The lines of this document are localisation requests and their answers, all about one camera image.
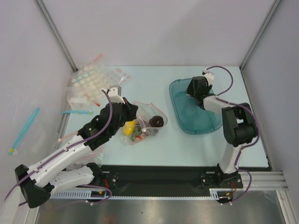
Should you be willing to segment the yellow mango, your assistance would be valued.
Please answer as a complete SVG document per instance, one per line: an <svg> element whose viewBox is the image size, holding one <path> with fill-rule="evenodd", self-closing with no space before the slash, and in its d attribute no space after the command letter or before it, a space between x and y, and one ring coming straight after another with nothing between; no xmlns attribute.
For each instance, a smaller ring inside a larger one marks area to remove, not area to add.
<svg viewBox="0 0 299 224"><path fill-rule="evenodd" d="M123 126L123 134L125 136L130 136L134 132L134 128L136 125L136 120L127 121Z"/></svg>

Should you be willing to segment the purple grape bunch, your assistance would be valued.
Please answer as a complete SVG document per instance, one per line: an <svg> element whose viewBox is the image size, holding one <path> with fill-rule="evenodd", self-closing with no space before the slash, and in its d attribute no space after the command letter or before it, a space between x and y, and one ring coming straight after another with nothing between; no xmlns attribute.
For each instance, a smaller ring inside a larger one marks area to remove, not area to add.
<svg viewBox="0 0 299 224"><path fill-rule="evenodd" d="M145 128L144 128L144 133L145 135L147 136L155 136L158 134L159 130L161 129L161 127L159 128L155 128L155 127L152 127L149 122L145 122Z"/></svg>

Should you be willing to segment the red cherries with green leaves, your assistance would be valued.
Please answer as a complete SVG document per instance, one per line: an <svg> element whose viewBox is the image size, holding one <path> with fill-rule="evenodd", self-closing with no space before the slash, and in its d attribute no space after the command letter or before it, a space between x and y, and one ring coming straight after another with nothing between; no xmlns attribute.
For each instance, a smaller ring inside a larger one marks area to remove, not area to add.
<svg viewBox="0 0 299 224"><path fill-rule="evenodd" d="M135 126L134 130L130 136L130 140L132 142L138 142L141 141L145 138L146 133L142 131L142 129L139 126Z"/></svg>

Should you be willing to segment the clear zip bag red dots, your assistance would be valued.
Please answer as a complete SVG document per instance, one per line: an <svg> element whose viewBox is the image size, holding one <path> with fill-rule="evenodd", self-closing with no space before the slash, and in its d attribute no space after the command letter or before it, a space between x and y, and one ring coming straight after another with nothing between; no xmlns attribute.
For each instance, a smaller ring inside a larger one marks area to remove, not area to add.
<svg viewBox="0 0 299 224"><path fill-rule="evenodd" d="M168 123L166 114L152 102L134 101L133 104L138 106L136 119L126 122L122 128L121 140L127 146L151 139Z"/></svg>

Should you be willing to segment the teal transparent plastic tray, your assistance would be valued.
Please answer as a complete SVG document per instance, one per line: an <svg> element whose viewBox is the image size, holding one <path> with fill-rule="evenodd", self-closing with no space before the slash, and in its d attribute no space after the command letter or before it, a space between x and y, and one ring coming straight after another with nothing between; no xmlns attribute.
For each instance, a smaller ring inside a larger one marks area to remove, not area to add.
<svg viewBox="0 0 299 224"><path fill-rule="evenodd" d="M222 127L221 115L201 109L186 93L191 79L178 79L169 86L172 106L179 127L187 134L202 135L212 133Z"/></svg>

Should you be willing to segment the dark brown round fruit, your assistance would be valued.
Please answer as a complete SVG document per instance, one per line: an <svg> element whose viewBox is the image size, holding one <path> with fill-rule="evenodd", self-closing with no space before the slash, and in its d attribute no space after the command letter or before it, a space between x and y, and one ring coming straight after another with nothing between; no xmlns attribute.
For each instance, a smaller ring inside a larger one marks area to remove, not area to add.
<svg viewBox="0 0 299 224"><path fill-rule="evenodd" d="M163 119L163 117L161 117L159 115L155 115L149 120L149 124L155 128L163 127L164 119Z"/></svg>

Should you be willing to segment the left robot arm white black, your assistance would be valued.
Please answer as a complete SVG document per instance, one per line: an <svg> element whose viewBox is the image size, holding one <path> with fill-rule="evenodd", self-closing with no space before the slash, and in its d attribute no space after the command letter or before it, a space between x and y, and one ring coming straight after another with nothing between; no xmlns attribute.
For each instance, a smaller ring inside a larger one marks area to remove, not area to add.
<svg viewBox="0 0 299 224"><path fill-rule="evenodd" d="M109 101L90 122L78 130L67 144L40 162L15 169L17 186L30 208L44 204L60 191L77 186L104 187L104 176L95 162L82 168L65 171L78 159L107 143L126 122L136 119L138 106L126 98L120 103Z"/></svg>

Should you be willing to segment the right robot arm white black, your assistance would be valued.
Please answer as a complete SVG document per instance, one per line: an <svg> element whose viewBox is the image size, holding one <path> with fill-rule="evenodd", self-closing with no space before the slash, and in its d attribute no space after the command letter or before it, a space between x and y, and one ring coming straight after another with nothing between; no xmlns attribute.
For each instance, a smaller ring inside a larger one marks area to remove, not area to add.
<svg viewBox="0 0 299 224"><path fill-rule="evenodd" d="M223 135L227 145L221 161L217 164L214 180L209 185L228 188L232 181L238 179L242 151L253 145L252 140L258 138L259 129L249 104L230 103L210 92L213 79L211 73L193 77L186 93L196 100L201 109L222 117Z"/></svg>

